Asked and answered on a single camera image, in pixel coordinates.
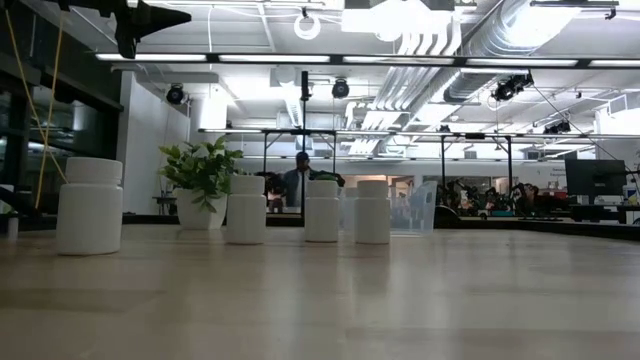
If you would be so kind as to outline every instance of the wooden floor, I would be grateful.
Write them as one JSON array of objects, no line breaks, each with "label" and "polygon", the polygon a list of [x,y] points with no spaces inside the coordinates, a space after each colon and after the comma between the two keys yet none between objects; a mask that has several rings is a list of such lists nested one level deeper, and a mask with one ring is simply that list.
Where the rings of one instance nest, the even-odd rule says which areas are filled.
[{"label": "wooden floor", "polygon": [[262,246],[125,227],[122,251],[0,243],[7,360],[640,359],[640,247],[511,231]]}]

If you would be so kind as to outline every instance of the spotlight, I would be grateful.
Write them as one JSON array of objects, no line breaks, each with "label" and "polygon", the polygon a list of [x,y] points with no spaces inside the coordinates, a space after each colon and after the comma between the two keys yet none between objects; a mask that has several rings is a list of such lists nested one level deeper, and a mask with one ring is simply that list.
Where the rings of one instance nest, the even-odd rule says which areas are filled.
[{"label": "spotlight", "polygon": [[571,131],[571,125],[569,124],[568,121],[563,121],[558,125],[558,130],[560,132],[564,132],[564,133],[570,132]]},{"label": "spotlight", "polygon": [[187,102],[188,96],[182,89],[182,84],[172,84],[171,89],[167,91],[167,101],[169,104],[182,105]]},{"label": "spotlight", "polygon": [[344,99],[349,96],[349,85],[347,85],[347,80],[336,79],[336,83],[333,85],[331,94],[336,99]]},{"label": "spotlight", "polygon": [[496,91],[491,94],[491,97],[496,101],[511,100],[511,98],[522,92],[525,87],[533,84],[531,72],[527,75],[513,75],[506,81],[499,82]]}]

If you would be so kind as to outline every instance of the cap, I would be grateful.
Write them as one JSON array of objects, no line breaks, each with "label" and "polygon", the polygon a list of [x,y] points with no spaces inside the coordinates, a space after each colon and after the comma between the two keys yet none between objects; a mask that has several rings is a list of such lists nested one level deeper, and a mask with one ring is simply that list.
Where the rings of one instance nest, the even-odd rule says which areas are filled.
[{"label": "cap", "polygon": [[309,154],[307,154],[304,151],[301,151],[298,154],[296,154],[296,161],[305,161],[305,160],[309,160]]}]

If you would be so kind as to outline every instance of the yellow rope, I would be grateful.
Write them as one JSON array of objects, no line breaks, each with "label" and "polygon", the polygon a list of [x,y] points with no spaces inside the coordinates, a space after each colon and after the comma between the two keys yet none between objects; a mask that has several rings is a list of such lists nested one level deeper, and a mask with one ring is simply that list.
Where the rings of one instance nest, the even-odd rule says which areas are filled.
[{"label": "yellow rope", "polygon": [[49,153],[49,155],[51,156],[51,159],[53,160],[53,163],[56,165],[56,168],[58,169],[58,173],[60,174],[60,177],[64,180],[65,183],[68,183],[67,178],[64,176],[64,172],[62,171],[62,168],[60,168],[60,165],[58,164],[58,161],[56,160],[55,156],[53,155],[53,153],[51,152],[51,150],[49,149],[48,145],[49,145],[49,141],[48,141],[48,135],[49,135],[49,122],[51,121],[51,115],[52,115],[52,110],[53,110],[53,95],[55,93],[55,84],[57,81],[57,77],[58,77],[58,62],[59,62],[59,57],[60,57],[60,48],[62,45],[62,25],[63,25],[63,16],[64,13],[62,13],[60,15],[60,31],[58,33],[58,48],[56,49],[56,60],[55,60],[55,69],[54,69],[54,73],[53,73],[53,89],[52,89],[52,94],[51,94],[51,103],[49,104],[49,119],[47,120],[47,132],[45,133],[42,130],[42,125],[40,124],[40,118],[38,117],[38,112],[36,111],[36,107],[33,103],[33,99],[31,98],[31,92],[29,91],[29,85],[27,85],[27,79],[26,76],[24,75],[24,69],[22,67],[22,61],[20,61],[20,53],[18,52],[18,45],[16,43],[16,37],[15,37],[15,33],[13,31],[13,25],[11,23],[11,15],[9,14],[9,10],[5,10],[5,16],[7,18],[7,25],[9,26],[9,35],[11,36],[11,44],[13,45],[13,52],[15,54],[16,60],[18,61],[18,69],[20,70],[20,77],[22,80],[22,85],[24,86],[24,90],[25,90],[25,94],[27,95],[27,100],[29,101],[29,106],[31,107],[31,112],[33,113],[33,117],[36,120],[36,123],[38,124],[38,131],[40,132],[40,136],[42,136],[43,142],[44,142],[44,153],[43,153],[43,161],[42,161],[42,166],[40,168],[40,179],[38,181],[38,193],[37,193],[37,198],[36,198],[36,208],[38,208],[38,205],[40,205],[40,194],[42,191],[42,181],[43,181],[43,174],[44,174],[44,158],[46,158],[47,156],[47,152]]},{"label": "yellow rope", "polygon": [[60,49],[62,48],[62,27],[64,26],[65,12],[60,12],[60,25],[58,31],[58,45],[56,47],[56,60],[53,67],[53,82],[51,85],[51,100],[49,101],[49,115],[47,116],[47,123],[45,124],[44,132],[44,154],[42,155],[42,163],[40,164],[40,177],[38,179],[38,192],[36,195],[36,209],[40,206],[40,196],[42,194],[42,183],[44,180],[44,168],[47,162],[47,152],[49,150],[49,124],[51,124],[51,117],[53,116],[53,103],[55,101],[56,83],[58,81],[58,65],[60,63]]}]

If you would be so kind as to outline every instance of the computer monitor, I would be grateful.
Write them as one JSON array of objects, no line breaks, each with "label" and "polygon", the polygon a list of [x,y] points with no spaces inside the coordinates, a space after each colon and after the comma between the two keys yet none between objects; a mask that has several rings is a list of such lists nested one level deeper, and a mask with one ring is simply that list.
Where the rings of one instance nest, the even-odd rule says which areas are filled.
[{"label": "computer monitor", "polygon": [[588,195],[589,202],[600,195],[622,196],[627,185],[626,168],[622,160],[564,161],[569,195]]}]

